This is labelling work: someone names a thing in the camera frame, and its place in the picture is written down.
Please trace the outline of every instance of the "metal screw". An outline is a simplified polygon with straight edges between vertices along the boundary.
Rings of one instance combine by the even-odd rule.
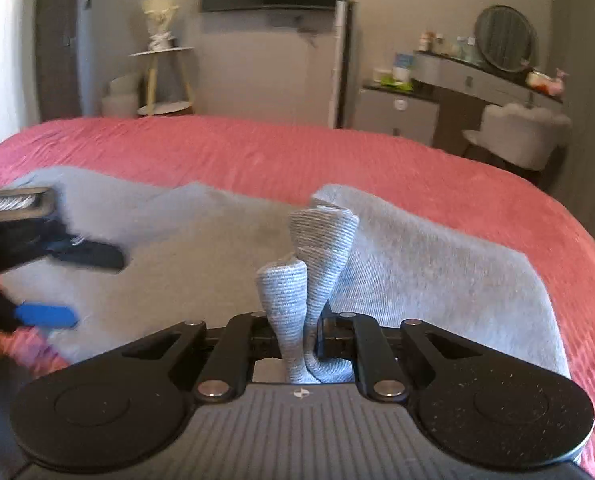
[[[382,397],[398,397],[406,391],[404,384],[400,381],[380,381],[375,383],[373,389]]]
[[[204,381],[198,385],[198,392],[205,397],[222,397],[228,394],[231,386],[225,381]]]

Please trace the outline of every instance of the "drawer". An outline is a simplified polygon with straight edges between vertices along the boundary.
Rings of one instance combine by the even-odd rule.
[[[359,92],[353,128],[433,143],[439,105],[407,95],[362,89]]]
[[[482,73],[480,90],[479,98],[481,100],[499,106],[509,103],[525,103],[529,98],[527,88],[487,73]]]
[[[529,92],[532,96],[529,97],[529,102],[536,107],[548,108],[552,112],[561,114],[564,112],[564,105],[557,101],[554,101],[550,97],[542,95],[538,92]]]
[[[476,68],[465,66],[449,60],[442,60],[437,86],[447,88],[461,94],[479,97],[486,86],[484,77],[487,74]]]

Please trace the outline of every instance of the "blue handle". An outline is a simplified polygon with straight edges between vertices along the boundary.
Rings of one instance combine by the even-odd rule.
[[[15,310],[15,317],[26,326],[40,328],[73,328],[78,324],[78,315],[68,306],[23,303]]]

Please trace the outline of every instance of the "bed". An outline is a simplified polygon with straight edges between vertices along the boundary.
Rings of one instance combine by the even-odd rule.
[[[571,375],[595,405],[595,242],[513,174],[379,134],[187,116],[27,129],[0,144],[0,187],[55,165],[166,187],[200,181],[296,205],[324,184],[346,184],[521,251],[551,295]],[[595,430],[581,465],[595,477]]]

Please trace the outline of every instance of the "round mirror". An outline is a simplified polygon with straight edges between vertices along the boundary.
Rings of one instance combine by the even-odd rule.
[[[477,46],[487,62],[505,72],[535,66],[537,35],[527,17],[513,7],[494,6],[480,14],[475,25]]]

